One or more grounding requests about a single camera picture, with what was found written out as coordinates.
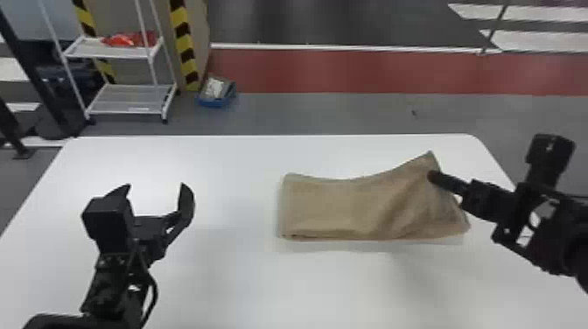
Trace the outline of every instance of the red floor stripe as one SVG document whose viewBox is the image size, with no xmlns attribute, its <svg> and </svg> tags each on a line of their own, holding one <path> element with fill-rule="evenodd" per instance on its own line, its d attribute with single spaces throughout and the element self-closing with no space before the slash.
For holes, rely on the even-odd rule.
<svg viewBox="0 0 588 329">
<path fill-rule="evenodd" d="M 588 55 L 213 50 L 248 93 L 588 95 Z"/>
</svg>

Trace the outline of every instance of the metal shelf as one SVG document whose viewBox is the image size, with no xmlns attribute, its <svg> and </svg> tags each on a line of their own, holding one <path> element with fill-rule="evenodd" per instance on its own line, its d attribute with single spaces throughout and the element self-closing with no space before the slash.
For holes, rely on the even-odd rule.
<svg viewBox="0 0 588 329">
<path fill-rule="evenodd" d="M 88 114 L 152 114 L 167 117 L 177 85 L 104 85 Z"/>
<path fill-rule="evenodd" d="M 163 46 L 165 43 L 164 34 L 159 22 L 158 13 L 155 7 L 154 0 L 149 0 L 151 14 L 153 15 L 153 22 L 157 27 L 157 43 L 153 47 L 113 47 L 104 45 L 100 38 L 93 38 L 85 35 L 81 25 L 80 36 L 65 50 L 61 50 L 60 40 L 55 32 L 49 14 L 47 13 L 45 0 L 38 0 L 38 7 L 41 9 L 43 19 L 49 29 L 55 49 L 59 54 L 59 58 L 63 63 L 67 72 L 67 78 L 72 85 L 73 93 L 75 94 L 80 108 L 83 109 L 86 120 L 92 120 L 92 114 L 146 114 L 146 115 L 160 115 L 163 122 L 167 123 L 167 112 L 172 103 L 172 99 L 178 90 L 176 76 L 173 72 L 172 57 Z M 141 28 L 141 35 L 143 43 L 147 45 L 147 30 L 143 18 L 143 10 L 141 9 L 142 0 L 134 0 L 135 10 Z M 154 59 L 159 50 L 163 48 L 165 60 L 170 72 L 171 84 L 159 84 L 158 77 L 155 72 Z M 105 85 L 96 94 L 94 100 L 89 106 L 86 106 L 81 97 L 74 76 L 68 64 L 69 59 L 94 59 L 94 63 L 98 67 L 97 60 L 104 59 L 121 59 L 121 60 L 147 60 L 149 64 L 149 72 L 151 75 L 152 84 L 150 85 L 119 85 L 110 84 L 109 79 L 104 72 L 101 71 L 102 78 Z"/>
<path fill-rule="evenodd" d="M 149 56 L 145 47 L 113 47 L 104 45 L 102 38 L 79 36 L 63 54 L 70 59 L 133 59 L 152 60 L 158 53 L 164 38 L 157 38 L 157 43 L 149 47 Z"/>
</svg>

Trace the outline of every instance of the wire shelf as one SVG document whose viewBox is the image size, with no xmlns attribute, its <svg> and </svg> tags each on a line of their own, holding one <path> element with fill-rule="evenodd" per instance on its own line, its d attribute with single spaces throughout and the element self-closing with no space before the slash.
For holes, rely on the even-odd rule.
<svg viewBox="0 0 588 329">
<path fill-rule="evenodd" d="M 104 45 L 102 38 L 79 36 L 63 54 L 70 59 L 130 59 L 152 60 L 158 54 L 164 38 L 157 38 L 157 43 L 149 47 L 149 56 L 144 47 L 113 47 Z"/>
<path fill-rule="evenodd" d="M 166 117 L 176 84 L 104 85 L 87 107 L 89 114 L 153 114 Z"/>
</svg>

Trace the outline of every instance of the red object on shelf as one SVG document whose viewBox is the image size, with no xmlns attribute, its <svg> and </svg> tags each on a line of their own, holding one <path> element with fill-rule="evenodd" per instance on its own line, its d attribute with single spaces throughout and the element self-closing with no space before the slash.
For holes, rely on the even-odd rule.
<svg viewBox="0 0 588 329">
<path fill-rule="evenodd" d="M 155 31 L 147 31 L 147 46 L 153 47 L 158 42 L 158 35 Z M 117 33 L 102 38 L 102 43 L 113 47 L 143 47 L 144 40 L 141 32 Z"/>
</svg>

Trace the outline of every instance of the white floor marking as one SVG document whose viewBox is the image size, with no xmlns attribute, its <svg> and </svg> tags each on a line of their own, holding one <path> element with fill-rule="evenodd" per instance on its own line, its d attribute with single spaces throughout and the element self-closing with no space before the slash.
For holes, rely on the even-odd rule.
<svg viewBox="0 0 588 329">
<path fill-rule="evenodd" d="M 0 81 L 28 81 L 16 59 L 0 58 Z"/>
<path fill-rule="evenodd" d="M 501 6 L 494 4 L 449 3 L 449 8 L 468 19 L 496 19 L 501 12 Z"/>
<path fill-rule="evenodd" d="M 502 8 L 501 5 L 468 3 L 449 3 L 449 7 L 467 19 L 496 19 Z M 588 8 L 511 5 L 504 15 L 504 20 L 588 22 Z"/>
<path fill-rule="evenodd" d="M 24 146 L 26 147 L 61 147 L 71 139 L 73 139 L 73 137 L 62 139 L 59 141 L 48 141 L 39 136 L 28 136 L 21 139 L 21 142 L 23 142 Z M 7 143 L 4 145 L 4 148 L 11 149 L 12 146 L 9 143 Z"/>
<path fill-rule="evenodd" d="M 503 51 L 588 53 L 588 33 L 498 30 L 492 42 Z"/>
<path fill-rule="evenodd" d="M 231 44 L 213 42 L 213 49 L 255 50 L 314 50 L 325 52 L 390 52 L 390 53 L 479 53 L 480 48 L 470 47 L 426 47 L 395 45 L 275 45 L 275 44 Z M 488 53 L 501 53 L 500 49 L 488 49 Z"/>
<path fill-rule="evenodd" d="M 20 111 L 34 111 L 40 105 L 37 102 L 15 102 L 15 103 L 6 103 L 8 109 L 11 112 L 20 112 Z"/>
</svg>

